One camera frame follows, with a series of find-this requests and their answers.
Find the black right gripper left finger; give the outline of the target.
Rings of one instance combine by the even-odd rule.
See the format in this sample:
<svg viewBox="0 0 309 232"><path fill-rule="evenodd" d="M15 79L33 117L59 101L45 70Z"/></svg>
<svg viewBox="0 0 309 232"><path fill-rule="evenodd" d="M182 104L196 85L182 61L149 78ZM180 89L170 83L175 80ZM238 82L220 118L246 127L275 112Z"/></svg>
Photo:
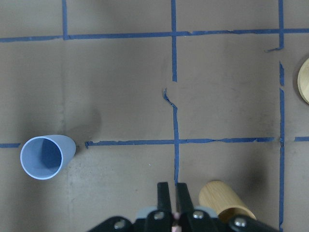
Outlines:
<svg viewBox="0 0 309 232"><path fill-rule="evenodd" d="M159 182L157 184L157 209L164 212L171 212L168 182Z"/></svg>

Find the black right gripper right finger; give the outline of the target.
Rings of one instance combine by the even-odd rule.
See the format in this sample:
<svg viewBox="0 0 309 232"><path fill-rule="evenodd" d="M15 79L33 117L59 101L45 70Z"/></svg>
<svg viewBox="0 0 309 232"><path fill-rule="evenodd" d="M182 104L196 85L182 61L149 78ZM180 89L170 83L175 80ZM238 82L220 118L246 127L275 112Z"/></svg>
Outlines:
<svg viewBox="0 0 309 232"><path fill-rule="evenodd" d="M176 208L180 214L193 211L194 206L185 183L176 184Z"/></svg>

